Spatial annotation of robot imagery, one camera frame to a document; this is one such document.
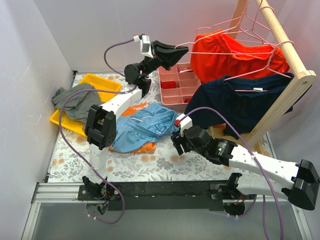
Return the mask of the light blue shorts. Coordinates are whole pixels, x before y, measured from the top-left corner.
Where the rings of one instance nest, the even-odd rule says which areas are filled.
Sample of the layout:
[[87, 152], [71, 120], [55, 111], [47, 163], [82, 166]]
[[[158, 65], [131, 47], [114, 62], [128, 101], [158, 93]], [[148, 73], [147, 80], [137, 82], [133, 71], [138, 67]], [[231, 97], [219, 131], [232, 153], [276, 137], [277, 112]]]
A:
[[155, 102], [132, 115], [120, 116], [116, 121], [116, 137], [111, 146], [117, 152], [128, 153], [146, 143], [156, 143], [179, 130], [175, 126], [178, 116], [174, 110]]

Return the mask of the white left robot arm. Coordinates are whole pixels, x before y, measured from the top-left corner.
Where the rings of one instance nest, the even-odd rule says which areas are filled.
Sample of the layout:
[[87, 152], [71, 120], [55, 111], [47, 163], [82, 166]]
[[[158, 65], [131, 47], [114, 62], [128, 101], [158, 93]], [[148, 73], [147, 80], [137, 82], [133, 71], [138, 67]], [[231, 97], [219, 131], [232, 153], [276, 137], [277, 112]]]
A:
[[90, 172], [82, 181], [87, 193], [95, 200], [103, 199], [107, 193], [104, 183], [106, 155], [117, 136], [116, 121], [127, 108], [149, 92], [150, 73], [159, 67], [169, 71], [189, 51], [187, 46], [168, 45], [157, 40], [140, 40], [139, 45], [144, 58], [141, 62], [128, 64], [124, 68], [127, 84], [122, 93], [100, 106], [92, 105], [88, 112], [85, 134], [90, 150]]

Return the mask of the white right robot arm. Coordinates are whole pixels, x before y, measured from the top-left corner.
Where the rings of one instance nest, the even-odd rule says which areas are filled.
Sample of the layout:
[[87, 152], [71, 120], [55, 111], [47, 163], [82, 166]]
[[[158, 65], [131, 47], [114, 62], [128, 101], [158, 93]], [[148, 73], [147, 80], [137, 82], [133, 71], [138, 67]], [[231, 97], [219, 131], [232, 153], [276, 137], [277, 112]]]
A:
[[241, 195], [275, 195], [304, 210], [316, 208], [320, 176], [311, 161], [288, 162], [249, 152], [223, 138], [213, 138], [199, 126], [171, 135], [179, 155], [195, 152], [215, 165], [247, 171], [235, 173], [222, 191], [232, 199]]

